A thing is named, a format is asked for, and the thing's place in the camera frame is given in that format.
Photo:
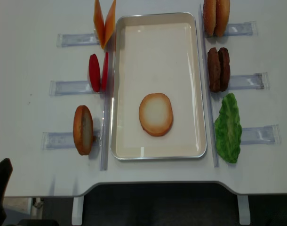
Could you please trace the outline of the red tomato slice left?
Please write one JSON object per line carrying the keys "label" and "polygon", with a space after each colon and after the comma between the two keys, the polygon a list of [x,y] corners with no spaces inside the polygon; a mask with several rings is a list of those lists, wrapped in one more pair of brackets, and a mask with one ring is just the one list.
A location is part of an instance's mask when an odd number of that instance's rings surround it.
{"label": "red tomato slice left", "polygon": [[92,54],[89,58],[89,64],[88,64],[88,74],[89,79],[91,83],[91,87],[94,92],[100,92],[101,88],[101,73],[100,73],[100,66],[97,59],[96,54]]}

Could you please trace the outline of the white rectangular metal tray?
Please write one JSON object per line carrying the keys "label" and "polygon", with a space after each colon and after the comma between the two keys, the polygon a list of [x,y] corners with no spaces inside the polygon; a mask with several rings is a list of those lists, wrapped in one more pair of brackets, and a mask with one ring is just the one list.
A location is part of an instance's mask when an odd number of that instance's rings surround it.
{"label": "white rectangular metal tray", "polygon": [[[121,17],[111,87],[111,152],[121,161],[200,158],[207,149],[196,20],[189,12]],[[145,96],[162,93],[173,123],[154,137],[140,123]]]}

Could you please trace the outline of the sesame bun half left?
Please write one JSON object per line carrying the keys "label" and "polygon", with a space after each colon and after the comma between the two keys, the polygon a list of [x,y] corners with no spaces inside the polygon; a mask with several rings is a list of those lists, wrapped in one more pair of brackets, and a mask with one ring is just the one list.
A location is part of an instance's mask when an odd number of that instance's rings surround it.
{"label": "sesame bun half left", "polygon": [[216,0],[204,0],[203,23],[205,33],[212,36],[216,25]]}

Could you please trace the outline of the orange cheese slice right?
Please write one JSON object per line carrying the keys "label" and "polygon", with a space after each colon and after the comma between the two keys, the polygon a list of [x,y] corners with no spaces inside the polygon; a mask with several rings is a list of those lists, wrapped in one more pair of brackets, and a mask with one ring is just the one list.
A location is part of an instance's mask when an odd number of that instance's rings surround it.
{"label": "orange cheese slice right", "polygon": [[116,11],[116,0],[113,1],[109,12],[107,14],[106,17],[106,21],[105,21],[105,31],[104,31],[104,45],[103,45],[103,49],[105,49],[110,37],[112,36],[114,29],[115,29],[115,25],[116,25],[116,20],[115,20],[115,11]]}

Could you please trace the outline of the white table leg left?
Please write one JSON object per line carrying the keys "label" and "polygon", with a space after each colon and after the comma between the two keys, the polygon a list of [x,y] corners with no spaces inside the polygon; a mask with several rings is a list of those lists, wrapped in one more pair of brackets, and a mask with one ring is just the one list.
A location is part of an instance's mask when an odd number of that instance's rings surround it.
{"label": "white table leg left", "polygon": [[72,206],[72,225],[73,226],[82,225],[83,204],[84,204],[84,196],[76,197],[73,199],[73,206]]}

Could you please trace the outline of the red tomato slice right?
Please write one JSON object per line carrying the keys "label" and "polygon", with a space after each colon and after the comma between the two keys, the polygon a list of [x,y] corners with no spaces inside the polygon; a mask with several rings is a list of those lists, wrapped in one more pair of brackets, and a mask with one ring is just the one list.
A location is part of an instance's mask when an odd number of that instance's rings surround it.
{"label": "red tomato slice right", "polygon": [[107,86],[107,77],[108,77],[108,59],[109,59],[109,53],[105,53],[104,57],[104,64],[103,64],[103,75],[102,75],[102,82],[101,82],[101,89],[103,92],[106,91]]}

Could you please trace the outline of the white table leg right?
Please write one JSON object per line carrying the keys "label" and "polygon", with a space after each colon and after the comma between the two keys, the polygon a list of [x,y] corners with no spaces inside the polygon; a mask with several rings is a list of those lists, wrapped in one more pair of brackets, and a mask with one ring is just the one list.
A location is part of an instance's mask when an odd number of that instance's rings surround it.
{"label": "white table leg right", "polygon": [[247,195],[238,195],[239,223],[244,226],[251,224],[249,199]]}

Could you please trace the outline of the bun half right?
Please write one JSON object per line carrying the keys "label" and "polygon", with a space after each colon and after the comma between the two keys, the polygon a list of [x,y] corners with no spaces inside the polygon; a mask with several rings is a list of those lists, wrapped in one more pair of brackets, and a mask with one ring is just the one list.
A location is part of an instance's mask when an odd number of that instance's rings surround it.
{"label": "bun half right", "polygon": [[216,25],[215,34],[218,37],[222,37],[230,15],[230,0],[216,0]]}

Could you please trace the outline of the clear acrylic holder rail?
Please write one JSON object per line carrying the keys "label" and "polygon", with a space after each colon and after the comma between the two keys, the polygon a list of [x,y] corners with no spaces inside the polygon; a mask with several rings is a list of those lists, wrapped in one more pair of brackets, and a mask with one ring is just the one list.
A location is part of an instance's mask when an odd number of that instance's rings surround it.
{"label": "clear acrylic holder rail", "polygon": [[108,53],[107,63],[107,82],[104,92],[104,119],[103,119],[103,133],[102,133],[102,146],[101,146],[101,159],[100,159],[100,171],[106,171],[108,169],[108,155],[111,141],[111,116],[112,116],[112,97],[113,97],[113,61],[115,60],[116,50],[116,32],[110,37],[106,50]]}
{"label": "clear acrylic holder rail", "polygon": [[201,42],[201,49],[202,49],[202,60],[203,60],[204,80],[205,80],[206,99],[207,99],[207,113],[208,113],[209,129],[210,129],[211,150],[212,150],[214,167],[218,168],[219,161],[218,161],[218,155],[217,155],[216,145],[215,145],[215,130],[214,130],[214,122],[213,122],[211,93],[209,89],[209,78],[208,78],[208,69],[207,69],[207,52],[206,52],[206,45],[205,45],[205,33],[204,33],[201,3],[199,4],[199,27],[200,27],[200,42]]}

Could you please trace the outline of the red tomato slice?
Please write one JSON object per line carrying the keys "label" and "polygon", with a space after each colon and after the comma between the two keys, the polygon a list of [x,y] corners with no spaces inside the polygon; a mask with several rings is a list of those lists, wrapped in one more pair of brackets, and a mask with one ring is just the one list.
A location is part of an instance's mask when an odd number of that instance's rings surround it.
{"label": "red tomato slice", "polygon": [[100,92],[101,88],[101,73],[100,73],[100,66],[97,59],[96,54],[92,54],[89,58],[89,64],[88,64],[88,74],[89,79],[91,83],[91,87],[94,92]]}
{"label": "red tomato slice", "polygon": [[108,77],[108,59],[109,59],[109,53],[105,53],[104,57],[104,64],[103,64],[103,75],[102,75],[102,82],[101,82],[101,89],[103,92],[106,91],[107,86],[107,77]]}

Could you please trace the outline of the clear acrylic holder right rail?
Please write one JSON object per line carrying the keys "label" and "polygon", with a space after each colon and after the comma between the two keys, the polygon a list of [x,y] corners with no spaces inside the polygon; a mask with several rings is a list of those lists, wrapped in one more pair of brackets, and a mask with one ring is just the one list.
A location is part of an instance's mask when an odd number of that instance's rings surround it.
{"label": "clear acrylic holder right rail", "polygon": [[200,27],[200,42],[201,42],[201,49],[202,49],[202,60],[203,60],[204,80],[205,80],[206,99],[207,99],[207,113],[208,113],[209,129],[210,129],[211,150],[212,150],[214,167],[218,168],[219,161],[218,161],[218,155],[217,155],[216,145],[215,145],[215,130],[214,130],[214,122],[213,122],[211,93],[209,89],[209,78],[208,78],[208,69],[207,69],[207,52],[206,52],[206,45],[205,45],[205,33],[204,33],[201,3],[199,4],[199,27]]}

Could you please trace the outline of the green lettuce leaf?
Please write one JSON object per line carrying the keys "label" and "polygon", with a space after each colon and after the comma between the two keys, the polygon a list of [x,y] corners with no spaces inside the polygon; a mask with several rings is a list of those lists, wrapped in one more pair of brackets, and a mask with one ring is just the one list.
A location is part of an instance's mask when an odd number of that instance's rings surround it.
{"label": "green lettuce leaf", "polygon": [[219,116],[215,121],[216,150],[228,163],[235,164],[240,154],[242,126],[239,108],[233,93],[222,99]]}

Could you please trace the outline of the orange cheese slice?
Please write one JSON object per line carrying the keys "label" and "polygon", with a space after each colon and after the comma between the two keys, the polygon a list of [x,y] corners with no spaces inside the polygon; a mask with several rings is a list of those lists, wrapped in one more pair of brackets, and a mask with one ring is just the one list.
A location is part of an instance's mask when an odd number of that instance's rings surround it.
{"label": "orange cheese slice", "polygon": [[97,36],[100,42],[100,46],[102,49],[104,49],[104,46],[105,46],[104,18],[103,18],[99,0],[95,0],[93,21],[94,21],[95,30],[96,30],[96,33],[97,33]]}
{"label": "orange cheese slice", "polygon": [[115,20],[115,11],[116,11],[116,0],[113,1],[109,12],[107,14],[106,17],[106,21],[105,21],[105,31],[104,31],[104,45],[103,45],[103,49],[105,49],[110,37],[112,36],[114,29],[115,29],[115,25],[116,25],[116,20]]}

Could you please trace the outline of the brown meat patty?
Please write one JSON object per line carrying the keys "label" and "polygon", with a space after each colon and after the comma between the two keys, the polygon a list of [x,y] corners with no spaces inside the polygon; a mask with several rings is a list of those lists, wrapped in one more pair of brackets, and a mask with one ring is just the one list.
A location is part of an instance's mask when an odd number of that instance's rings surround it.
{"label": "brown meat patty", "polygon": [[211,48],[207,53],[207,68],[209,76],[209,88],[212,92],[220,91],[221,65],[216,48]]}
{"label": "brown meat patty", "polygon": [[220,91],[224,92],[227,90],[229,81],[230,81],[230,57],[227,48],[220,48],[219,52],[219,61],[220,61]]}

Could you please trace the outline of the upright bun slice left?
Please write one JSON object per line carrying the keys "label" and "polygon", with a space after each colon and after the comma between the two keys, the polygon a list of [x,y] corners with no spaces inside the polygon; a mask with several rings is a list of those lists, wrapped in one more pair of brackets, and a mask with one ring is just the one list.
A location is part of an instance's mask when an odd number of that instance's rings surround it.
{"label": "upright bun slice left", "polygon": [[93,120],[85,105],[77,107],[73,120],[73,140],[80,155],[89,155],[93,144]]}

